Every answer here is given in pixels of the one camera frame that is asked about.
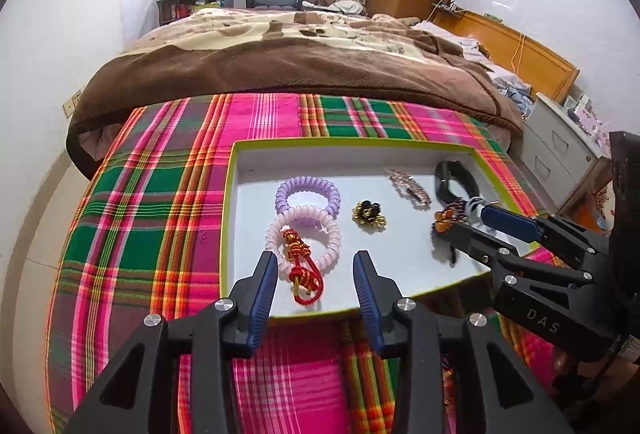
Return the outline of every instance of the blue gripper pad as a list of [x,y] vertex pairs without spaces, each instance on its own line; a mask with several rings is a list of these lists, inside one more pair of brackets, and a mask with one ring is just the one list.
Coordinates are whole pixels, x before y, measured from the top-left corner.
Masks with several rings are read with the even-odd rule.
[[266,330],[273,294],[276,291],[278,281],[278,260],[271,253],[267,267],[262,274],[258,290],[255,295],[254,304],[249,313],[249,327],[247,335],[247,345],[251,351],[255,351],[262,343]]
[[358,301],[360,302],[360,311],[362,319],[367,329],[367,337],[369,337],[369,345],[377,353],[381,353],[385,347],[382,336],[382,314],[376,303],[371,288],[371,282],[367,276],[367,270],[364,267],[362,252],[358,252],[353,256],[353,283],[358,293]]
[[504,208],[488,205],[480,212],[480,218],[487,226],[524,242],[536,242],[542,238],[542,233],[534,220]]

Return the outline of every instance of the floor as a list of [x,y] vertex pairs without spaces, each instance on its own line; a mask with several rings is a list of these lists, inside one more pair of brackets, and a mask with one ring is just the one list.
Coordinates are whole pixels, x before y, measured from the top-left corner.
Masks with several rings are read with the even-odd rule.
[[27,255],[15,311],[15,403],[34,434],[50,434],[45,404],[45,332],[56,270],[69,225],[89,182],[66,171],[40,220]]

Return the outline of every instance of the plaid cloth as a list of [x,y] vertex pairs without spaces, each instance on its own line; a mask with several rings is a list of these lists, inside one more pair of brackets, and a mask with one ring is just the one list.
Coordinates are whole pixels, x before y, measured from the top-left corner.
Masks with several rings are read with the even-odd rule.
[[[137,109],[83,197],[63,250],[47,332],[55,432],[145,315],[180,318],[218,298],[233,143],[303,136],[470,145],[524,214],[539,207],[484,124],[450,110],[279,93],[199,96]],[[464,312],[455,295],[447,298]],[[528,335],[510,330],[507,336],[534,367],[539,346],[525,341]],[[184,356],[178,386],[183,433],[191,431],[189,369]],[[234,364],[247,433],[387,432],[397,374],[396,361],[372,356],[358,321],[271,328],[256,356]]]

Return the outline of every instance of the wooden headboard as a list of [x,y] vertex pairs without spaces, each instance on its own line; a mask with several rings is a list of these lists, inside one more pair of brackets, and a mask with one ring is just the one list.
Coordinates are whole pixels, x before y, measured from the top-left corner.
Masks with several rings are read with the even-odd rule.
[[566,92],[574,83],[580,70],[539,42],[524,36],[504,24],[477,13],[466,11],[455,16],[444,10],[436,10],[433,22],[460,37],[477,40],[490,53],[489,60],[511,71],[511,58],[518,49],[514,64],[520,62],[518,76],[530,84],[531,94],[545,93],[562,104]]

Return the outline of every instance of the silver screw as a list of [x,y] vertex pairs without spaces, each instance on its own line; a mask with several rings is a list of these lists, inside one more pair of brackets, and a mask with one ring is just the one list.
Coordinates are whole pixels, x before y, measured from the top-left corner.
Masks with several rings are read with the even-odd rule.
[[218,311],[229,311],[234,306],[234,302],[231,299],[220,299],[216,300],[214,306]]
[[153,328],[162,322],[162,317],[158,313],[151,313],[145,317],[143,322],[145,326]]
[[415,309],[415,300],[403,297],[398,299],[396,306],[398,306],[402,311],[411,311]]
[[486,317],[482,313],[471,313],[469,315],[469,322],[476,328],[481,328],[486,325]]

